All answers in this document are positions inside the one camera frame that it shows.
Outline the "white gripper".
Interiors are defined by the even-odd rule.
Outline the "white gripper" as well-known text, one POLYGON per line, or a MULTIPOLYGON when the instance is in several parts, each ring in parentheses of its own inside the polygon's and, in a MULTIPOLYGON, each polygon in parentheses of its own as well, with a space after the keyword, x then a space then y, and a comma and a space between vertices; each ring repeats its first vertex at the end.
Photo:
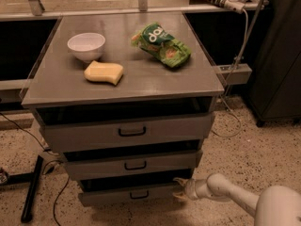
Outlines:
POLYGON ((192 201, 200 200, 207 196, 207 184, 205 179, 183 179, 175 177, 174 182, 177 182, 180 186, 184 186, 183 192, 174 192, 173 196, 179 200, 187 201, 188 198, 192 201))

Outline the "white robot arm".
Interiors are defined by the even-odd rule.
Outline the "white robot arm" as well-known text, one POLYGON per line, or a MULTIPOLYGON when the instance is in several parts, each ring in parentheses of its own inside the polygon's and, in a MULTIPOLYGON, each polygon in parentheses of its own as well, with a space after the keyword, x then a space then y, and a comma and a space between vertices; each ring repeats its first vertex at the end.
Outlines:
POLYGON ((232 183, 223 174, 206 179, 174 181, 182 187, 174 196, 191 201, 233 201, 254 218, 254 226, 301 226, 301 194, 286 186, 269 186, 260 195, 232 183))

